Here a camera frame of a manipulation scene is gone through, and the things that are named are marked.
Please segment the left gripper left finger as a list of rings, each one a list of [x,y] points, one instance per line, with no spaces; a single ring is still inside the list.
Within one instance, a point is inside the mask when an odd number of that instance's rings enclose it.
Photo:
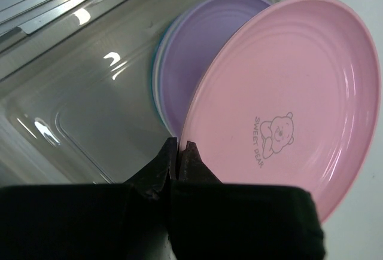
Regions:
[[[174,259],[166,214],[177,140],[123,183],[1,188],[2,259]]]

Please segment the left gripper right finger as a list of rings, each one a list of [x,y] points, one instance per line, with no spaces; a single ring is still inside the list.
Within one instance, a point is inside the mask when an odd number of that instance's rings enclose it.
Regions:
[[[324,232],[309,192],[225,184],[183,150],[171,182],[170,240],[177,259],[323,259]]]

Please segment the cream plastic plate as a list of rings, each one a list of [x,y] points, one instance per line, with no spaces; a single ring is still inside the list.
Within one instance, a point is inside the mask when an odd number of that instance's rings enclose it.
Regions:
[[[182,19],[181,16],[178,16],[177,18],[173,19],[173,21],[169,24],[169,25],[172,25],[172,26],[169,28],[167,36],[163,39],[165,41],[165,43],[162,45],[161,51],[160,51],[162,54],[161,54],[161,59],[160,59],[159,80],[158,80],[159,99],[160,99],[160,70],[161,70],[161,67],[162,67],[163,55],[164,55],[166,47],[167,47],[168,39],[171,37],[172,32],[177,28],[178,24],[181,22],[181,19]],[[169,128],[168,124],[167,124],[167,127],[168,127],[167,131],[172,135],[171,129]]]

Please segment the pink plastic plate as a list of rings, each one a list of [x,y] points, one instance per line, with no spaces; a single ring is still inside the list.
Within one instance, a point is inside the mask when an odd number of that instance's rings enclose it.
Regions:
[[[284,0],[221,49],[190,104],[180,148],[222,182],[299,186],[327,219],[363,165],[379,115],[372,36],[338,0]]]

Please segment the purple plate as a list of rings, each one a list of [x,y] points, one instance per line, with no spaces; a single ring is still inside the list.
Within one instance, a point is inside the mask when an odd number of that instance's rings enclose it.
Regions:
[[[160,101],[171,136],[181,136],[195,89],[221,48],[269,6],[268,0],[205,0],[180,15],[160,70]]]

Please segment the blue plastic plate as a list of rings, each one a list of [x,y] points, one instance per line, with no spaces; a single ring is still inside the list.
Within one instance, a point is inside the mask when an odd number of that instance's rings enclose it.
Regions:
[[[165,121],[165,118],[161,112],[160,108],[160,99],[159,99],[159,92],[158,92],[158,80],[159,80],[159,68],[160,68],[160,59],[161,59],[161,47],[165,43],[163,40],[169,31],[169,28],[172,25],[168,25],[168,27],[163,31],[161,34],[157,45],[155,46],[152,61],[151,61],[151,92],[153,96],[153,102],[156,107],[157,114],[159,116],[159,119],[161,120],[162,124],[165,126],[167,129],[167,124]]]

